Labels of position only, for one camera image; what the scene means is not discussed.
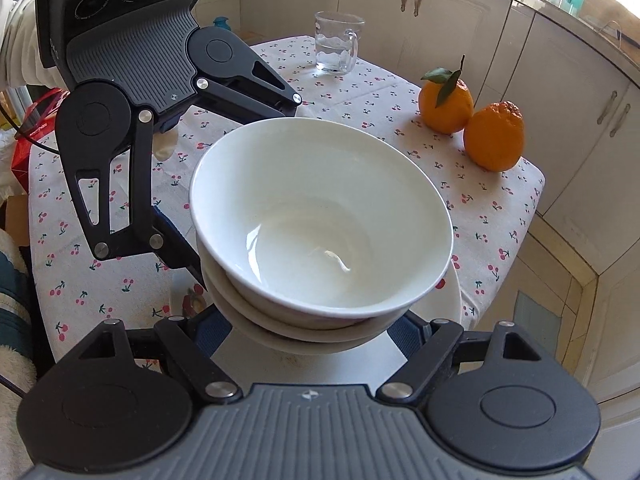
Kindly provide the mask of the left gloved hand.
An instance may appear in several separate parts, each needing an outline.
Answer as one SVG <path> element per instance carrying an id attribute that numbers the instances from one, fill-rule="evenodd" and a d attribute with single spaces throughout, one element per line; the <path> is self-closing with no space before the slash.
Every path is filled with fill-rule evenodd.
<path id="1" fill-rule="evenodd" d="M 43 86 L 65 89 L 55 68 L 41 62 L 35 0 L 1 0 L 0 87 Z"/>

